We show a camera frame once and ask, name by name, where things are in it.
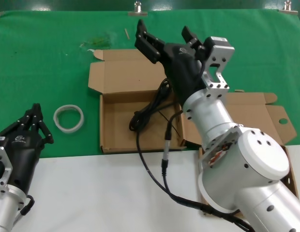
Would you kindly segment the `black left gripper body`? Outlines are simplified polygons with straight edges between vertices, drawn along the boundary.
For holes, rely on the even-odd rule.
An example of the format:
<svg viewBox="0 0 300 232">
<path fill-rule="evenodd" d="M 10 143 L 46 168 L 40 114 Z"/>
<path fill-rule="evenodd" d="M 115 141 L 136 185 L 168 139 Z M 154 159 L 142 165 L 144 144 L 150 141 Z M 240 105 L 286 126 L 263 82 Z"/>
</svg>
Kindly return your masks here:
<svg viewBox="0 0 300 232">
<path fill-rule="evenodd" d="M 4 134 L 3 147 L 13 170 L 8 184 L 29 192 L 36 165 L 44 148 L 41 135 L 34 130 L 17 130 Z"/>
</svg>

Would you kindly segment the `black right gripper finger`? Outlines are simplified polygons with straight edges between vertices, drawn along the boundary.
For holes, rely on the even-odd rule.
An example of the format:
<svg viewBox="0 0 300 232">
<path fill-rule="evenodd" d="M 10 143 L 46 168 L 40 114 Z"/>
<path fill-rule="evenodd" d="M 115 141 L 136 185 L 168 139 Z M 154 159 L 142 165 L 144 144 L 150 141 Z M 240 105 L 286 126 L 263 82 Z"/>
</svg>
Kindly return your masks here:
<svg viewBox="0 0 300 232">
<path fill-rule="evenodd" d="M 197 35 L 191 32 L 187 26 L 183 27 L 181 35 L 185 40 L 186 44 L 190 46 L 192 49 L 196 51 L 202 51 L 202 52 L 206 51 L 205 46 L 198 39 Z"/>
<path fill-rule="evenodd" d="M 135 47 L 153 64 L 161 58 L 165 42 L 147 32 L 142 19 L 137 23 Z"/>
</svg>

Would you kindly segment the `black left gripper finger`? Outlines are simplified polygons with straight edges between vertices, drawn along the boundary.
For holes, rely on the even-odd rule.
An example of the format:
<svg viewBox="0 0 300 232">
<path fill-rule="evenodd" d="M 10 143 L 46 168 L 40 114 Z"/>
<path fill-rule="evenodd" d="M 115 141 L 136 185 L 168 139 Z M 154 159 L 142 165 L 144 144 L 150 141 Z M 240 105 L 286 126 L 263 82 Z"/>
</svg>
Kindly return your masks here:
<svg viewBox="0 0 300 232">
<path fill-rule="evenodd" d="M 38 131 L 38 104 L 33 104 L 32 108 L 27 110 L 25 114 L 0 132 L 0 136 L 8 136 L 14 131 Z"/>
<path fill-rule="evenodd" d="M 43 135 L 45 136 L 42 139 L 42 143 L 45 144 L 53 144 L 54 139 L 53 136 L 46 126 L 46 124 L 43 122 L 43 114 L 41 110 L 41 106 L 39 103 L 35 103 L 32 107 L 32 125 L 31 125 L 31 131 L 35 131 L 36 133 L 39 132 L 39 130 L 42 131 Z"/>
</svg>

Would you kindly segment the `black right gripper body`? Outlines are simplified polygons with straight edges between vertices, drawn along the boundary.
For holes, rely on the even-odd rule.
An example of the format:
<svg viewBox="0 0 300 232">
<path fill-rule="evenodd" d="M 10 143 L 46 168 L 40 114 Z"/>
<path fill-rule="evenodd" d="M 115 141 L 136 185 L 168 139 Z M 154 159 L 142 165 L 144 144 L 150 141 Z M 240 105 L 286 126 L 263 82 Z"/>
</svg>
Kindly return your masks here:
<svg viewBox="0 0 300 232">
<path fill-rule="evenodd" d="M 165 75 L 181 106 L 195 92 L 205 89 L 201 79 L 201 64 L 195 50 L 184 44 L 166 43 L 161 53 Z"/>
</svg>

